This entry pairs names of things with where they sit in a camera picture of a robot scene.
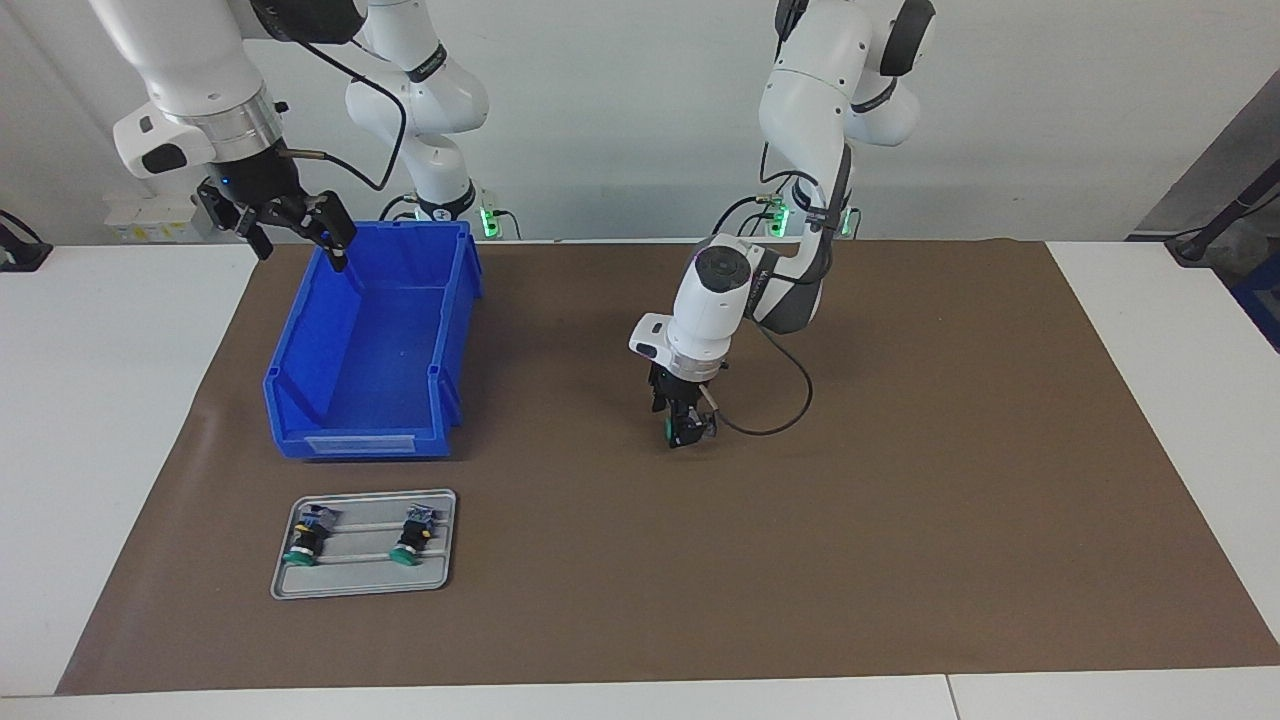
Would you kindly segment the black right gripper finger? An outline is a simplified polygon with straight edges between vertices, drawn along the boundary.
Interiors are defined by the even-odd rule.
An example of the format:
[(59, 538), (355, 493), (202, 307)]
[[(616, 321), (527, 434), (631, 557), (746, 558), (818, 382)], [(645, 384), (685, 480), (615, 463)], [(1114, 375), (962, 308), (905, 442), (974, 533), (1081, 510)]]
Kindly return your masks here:
[(337, 193), (296, 193), (274, 199), (265, 206), (265, 223), (287, 228), (315, 243), (334, 272), (342, 273), (347, 268), (348, 249), (357, 228)]
[(221, 195), (211, 179), (204, 179), (197, 186), (197, 202), (216, 229), (229, 231), (242, 238), (257, 260), (266, 261), (271, 256), (273, 242), (259, 225), (257, 211), (253, 208), (238, 208)]

